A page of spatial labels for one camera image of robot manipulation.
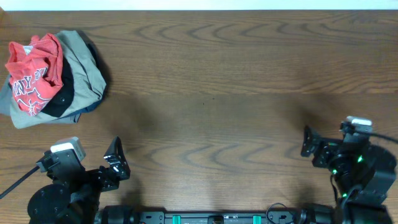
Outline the red t-shirt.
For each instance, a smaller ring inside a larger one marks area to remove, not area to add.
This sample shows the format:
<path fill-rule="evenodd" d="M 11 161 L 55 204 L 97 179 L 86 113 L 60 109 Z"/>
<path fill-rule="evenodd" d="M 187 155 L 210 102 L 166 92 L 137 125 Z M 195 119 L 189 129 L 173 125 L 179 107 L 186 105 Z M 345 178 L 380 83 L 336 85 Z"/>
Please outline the red t-shirt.
<path fill-rule="evenodd" d="M 53 34 L 34 35 L 29 45 L 9 43 L 5 67 L 19 110 L 29 116 L 41 112 L 63 86 L 63 49 Z"/>

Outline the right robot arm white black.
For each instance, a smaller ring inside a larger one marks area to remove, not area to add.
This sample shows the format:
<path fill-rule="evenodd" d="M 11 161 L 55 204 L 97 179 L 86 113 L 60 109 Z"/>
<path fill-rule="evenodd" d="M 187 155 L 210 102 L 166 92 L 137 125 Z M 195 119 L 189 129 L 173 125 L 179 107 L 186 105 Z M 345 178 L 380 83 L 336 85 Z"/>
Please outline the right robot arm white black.
<path fill-rule="evenodd" d="M 372 144 L 371 126 L 340 126 L 342 139 L 324 138 L 313 128 L 304 128 L 301 155 L 313 156 L 314 167 L 328 169 L 336 207 L 309 205 L 297 223 L 392 223 L 383 204 L 396 180 L 396 157 Z"/>

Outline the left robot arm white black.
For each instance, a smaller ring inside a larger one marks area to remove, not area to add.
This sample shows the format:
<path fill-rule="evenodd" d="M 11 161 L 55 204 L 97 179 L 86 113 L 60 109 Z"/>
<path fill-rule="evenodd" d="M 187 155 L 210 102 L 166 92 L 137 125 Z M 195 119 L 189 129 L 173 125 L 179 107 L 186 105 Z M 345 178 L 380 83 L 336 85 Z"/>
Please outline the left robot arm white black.
<path fill-rule="evenodd" d="M 108 167 L 86 170 L 81 164 L 85 156 L 80 140 L 72 137 L 57 141 L 37 161 L 52 183 L 31 197 L 27 206 L 31 223 L 138 223 L 130 206 L 100 208 L 101 194 L 130 178 L 121 139 L 115 137 L 103 156 Z"/>

